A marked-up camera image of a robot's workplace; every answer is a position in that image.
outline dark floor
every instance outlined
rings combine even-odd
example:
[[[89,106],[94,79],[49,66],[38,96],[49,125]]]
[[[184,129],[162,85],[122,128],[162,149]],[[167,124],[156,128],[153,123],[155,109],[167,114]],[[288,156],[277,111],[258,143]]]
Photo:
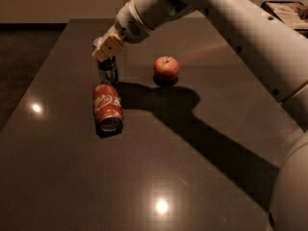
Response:
[[[62,31],[0,30],[0,132]]]

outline red apple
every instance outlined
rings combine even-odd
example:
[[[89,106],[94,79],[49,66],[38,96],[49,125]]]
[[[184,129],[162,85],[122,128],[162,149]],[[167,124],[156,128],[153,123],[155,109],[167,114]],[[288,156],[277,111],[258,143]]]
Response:
[[[173,81],[179,73],[179,63],[170,56],[163,56],[155,61],[154,73],[160,81]]]

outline dark table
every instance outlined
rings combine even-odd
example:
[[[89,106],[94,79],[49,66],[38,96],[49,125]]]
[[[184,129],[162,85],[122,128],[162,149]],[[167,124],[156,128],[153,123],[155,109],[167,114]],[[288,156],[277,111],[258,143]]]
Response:
[[[100,138],[92,41],[113,22],[72,19],[2,131],[0,230],[264,230],[301,130],[205,18],[182,18],[116,56],[124,128]],[[172,87],[153,82],[163,55]]]

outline black can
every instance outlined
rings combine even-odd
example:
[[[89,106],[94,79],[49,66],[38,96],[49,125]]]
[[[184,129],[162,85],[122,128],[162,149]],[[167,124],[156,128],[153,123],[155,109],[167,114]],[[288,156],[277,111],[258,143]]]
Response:
[[[98,63],[101,84],[116,86],[118,83],[118,73],[116,57],[112,56],[102,63]]]

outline can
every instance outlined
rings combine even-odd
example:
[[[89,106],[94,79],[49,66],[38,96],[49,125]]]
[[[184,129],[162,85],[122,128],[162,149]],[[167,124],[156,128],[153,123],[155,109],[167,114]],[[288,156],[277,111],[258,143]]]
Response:
[[[98,71],[101,84],[108,84],[113,86],[117,85],[118,73],[115,56],[110,57],[102,63],[98,63]]]
[[[101,84],[93,91],[96,125],[103,132],[120,131],[123,113],[120,98],[112,85]]]

